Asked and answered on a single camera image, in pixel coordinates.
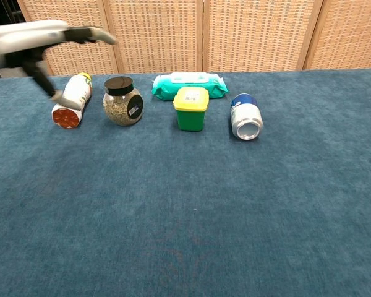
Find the wet wipes package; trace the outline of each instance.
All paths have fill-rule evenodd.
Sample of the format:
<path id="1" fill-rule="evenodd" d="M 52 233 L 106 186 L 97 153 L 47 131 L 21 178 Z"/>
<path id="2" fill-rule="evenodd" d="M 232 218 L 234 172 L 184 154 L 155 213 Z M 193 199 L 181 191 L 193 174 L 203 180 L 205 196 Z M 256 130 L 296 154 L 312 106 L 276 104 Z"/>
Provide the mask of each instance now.
<path id="1" fill-rule="evenodd" d="M 173 101 L 182 87 L 205 88 L 210 99 L 221 98 L 228 93 L 222 77 L 206 72 L 173 72 L 159 75 L 154 80 L 151 92 L 163 101 Z"/>

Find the wicker room divider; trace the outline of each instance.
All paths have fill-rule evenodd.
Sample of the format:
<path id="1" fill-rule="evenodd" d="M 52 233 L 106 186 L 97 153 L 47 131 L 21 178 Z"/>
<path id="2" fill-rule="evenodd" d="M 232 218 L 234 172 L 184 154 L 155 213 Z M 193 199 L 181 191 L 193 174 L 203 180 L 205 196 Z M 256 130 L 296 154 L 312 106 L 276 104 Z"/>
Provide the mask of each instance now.
<path id="1" fill-rule="evenodd" d="M 54 75 L 371 67 L 371 0 L 18 0 L 27 21 L 61 19 L 115 46 L 48 50 Z"/>
<path id="2" fill-rule="evenodd" d="M 302 69 L 322 0 L 205 0 L 206 71 Z"/>
<path id="3" fill-rule="evenodd" d="M 201 0 L 103 0 L 121 72 L 202 70 Z"/>
<path id="4" fill-rule="evenodd" d="M 108 29 L 103 3 L 96 0 L 19 0 L 26 21 L 59 19 L 70 26 L 94 25 Z M 46 51 L 49 70 L 54 75 L 118 73 L 112 46 L 103 43 L 64 43 Z"/>
<path id="5" fill-rule="evenodd" d="M 325 0 L 305 69 L 371 67 L 371 0 Z"/>

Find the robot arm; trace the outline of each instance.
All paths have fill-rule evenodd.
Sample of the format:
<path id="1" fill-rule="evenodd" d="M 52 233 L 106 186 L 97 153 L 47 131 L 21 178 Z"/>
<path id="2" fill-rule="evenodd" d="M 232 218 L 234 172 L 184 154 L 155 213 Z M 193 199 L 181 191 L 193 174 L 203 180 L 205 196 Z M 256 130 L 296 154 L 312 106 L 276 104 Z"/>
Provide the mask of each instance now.
<path id="1" fill-rule="evenodd" d="M 0 68 L 21 67 L 28 76 L 51 97 L 52 101 L 68 108 L 77 108 L 62 92 L 54 89 L 47 76 L 37 66 L 43 60 L 44 51 L 64 42 L 110 45 L 116 39 L 110 33 L 96 27 L 69 27 L 61 20 L 38 20 L 21 24 L 0 26 Z"/>

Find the green container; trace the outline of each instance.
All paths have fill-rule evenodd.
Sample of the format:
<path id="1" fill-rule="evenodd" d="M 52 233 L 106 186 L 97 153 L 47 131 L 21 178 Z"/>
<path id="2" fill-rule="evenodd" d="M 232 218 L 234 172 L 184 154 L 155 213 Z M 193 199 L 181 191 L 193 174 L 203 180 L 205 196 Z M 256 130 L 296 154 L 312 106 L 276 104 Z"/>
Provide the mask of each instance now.
<path id="1" fill-rule="evenodd" d="M 182 87 L 173 100 L 179 129 L 201 131 L 208 104 L 209 93 L 205 88 Z"/>
<path id="2" fill-rule="evenodd" d="M 205 112 L 181 111 L 177 112 L 177 123 L 180 130 L 184 131 L 201 131 L 205 122 Z"/>

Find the jar label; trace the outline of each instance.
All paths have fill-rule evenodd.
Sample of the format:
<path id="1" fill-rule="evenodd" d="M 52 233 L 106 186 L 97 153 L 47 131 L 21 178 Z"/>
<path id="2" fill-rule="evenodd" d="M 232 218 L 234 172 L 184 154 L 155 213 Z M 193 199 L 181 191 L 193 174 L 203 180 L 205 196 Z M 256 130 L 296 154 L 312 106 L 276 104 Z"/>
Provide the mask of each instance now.
<path id="1" fill-rule="evenodd" d="M 133 96 L 128 102 L 128 116 L 137 119 L 143 111 L 143 99 L 140 95 Z"/>

